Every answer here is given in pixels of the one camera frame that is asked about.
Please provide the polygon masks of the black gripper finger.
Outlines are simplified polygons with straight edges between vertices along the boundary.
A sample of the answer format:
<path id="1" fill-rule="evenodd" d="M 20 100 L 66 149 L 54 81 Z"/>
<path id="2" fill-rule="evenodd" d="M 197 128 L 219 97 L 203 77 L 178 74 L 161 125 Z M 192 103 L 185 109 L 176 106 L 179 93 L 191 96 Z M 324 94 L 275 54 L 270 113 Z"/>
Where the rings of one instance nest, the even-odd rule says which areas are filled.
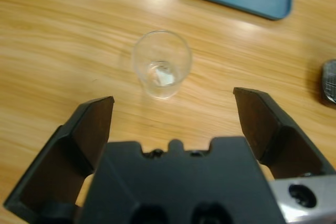
<path id="1" fill-rule="evenodd" d="M 108 141 L 114 98 L 80 104 L 37 154 L 4 202 L 27 223 L 75 223 L 76 200 Z"/>
<path id="2" fill-rule="evenodd" d="M 300 126 L 267 93 L 235 87 L 242 132 L 275 179 L 334 175 L 335 169 Z"/>

